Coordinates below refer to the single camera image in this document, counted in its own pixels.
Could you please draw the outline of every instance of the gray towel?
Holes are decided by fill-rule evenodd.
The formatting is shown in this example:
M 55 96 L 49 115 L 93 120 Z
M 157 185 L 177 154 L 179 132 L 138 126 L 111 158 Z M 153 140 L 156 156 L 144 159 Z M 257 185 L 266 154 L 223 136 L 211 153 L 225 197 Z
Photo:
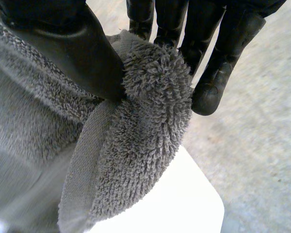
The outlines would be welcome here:
M 191 77 L 176 50 L 127 31 L 109 41 L 126 70 L 128 98 L 119 105 L 78 88 L 0 23 L 0 77 L 17 95 L 5 95 L 0 83 L 0 150 L 41 174 L 56 170 L 61 157 L 71 159 L 59 204 L 63 233 L 83 232 L 148 193 L 191 116 Z M 76 141 L 71 158 L 61 153 Z

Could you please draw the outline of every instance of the terry cloth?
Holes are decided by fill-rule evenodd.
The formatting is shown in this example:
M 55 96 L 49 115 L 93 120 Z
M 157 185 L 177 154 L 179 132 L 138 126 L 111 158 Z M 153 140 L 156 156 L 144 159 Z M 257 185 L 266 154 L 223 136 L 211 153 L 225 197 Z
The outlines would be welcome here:
M 23 232 L 58 232 L 58 220 L 81 233 L 119 214 L 181 144 L 192 94 L 182 57 L 127 31 L 108 39 L 125 66 L 120 104 L 80 89 L 0 23 L 0 220 Z

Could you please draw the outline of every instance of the fluffy towel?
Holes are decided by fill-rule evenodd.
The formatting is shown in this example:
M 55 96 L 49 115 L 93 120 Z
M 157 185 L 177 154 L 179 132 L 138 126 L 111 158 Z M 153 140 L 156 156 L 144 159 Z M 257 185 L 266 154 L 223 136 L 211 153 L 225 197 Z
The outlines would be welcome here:
M 109 41 L 126 70 L 128 98 L 119 105 L 78 88 L 0 23 L 0 72 L 28 99 L 9 103 L 11 93 L 0 100 L 0 150 L 43 174 L 54 171 L 61 151 L 77 141 L 59 204 L 63 233 L 81 233 L 149 192 L 191 116 L 189 68 L 176 50 L 127 31 Z

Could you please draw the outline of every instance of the white table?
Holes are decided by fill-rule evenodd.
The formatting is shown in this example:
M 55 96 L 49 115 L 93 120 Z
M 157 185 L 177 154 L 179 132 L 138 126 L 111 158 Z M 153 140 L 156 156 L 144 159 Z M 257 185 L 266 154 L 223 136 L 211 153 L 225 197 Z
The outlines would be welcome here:
M 219 194 L 181 146 L 141 201 L 89 233 L 220 233 L 223 216 Z

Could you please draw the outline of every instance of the concrete floor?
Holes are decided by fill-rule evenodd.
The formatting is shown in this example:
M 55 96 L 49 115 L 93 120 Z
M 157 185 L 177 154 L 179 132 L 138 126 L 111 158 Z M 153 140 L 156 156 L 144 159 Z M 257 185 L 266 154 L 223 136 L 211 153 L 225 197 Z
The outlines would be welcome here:
M 87 2 L 106 34 L 128 28 L 124 0 Z M 243 52 L 216 113 L 193 115 L 183 145 L 225 203 L 222 233 L 291 233 L 291 0 Z

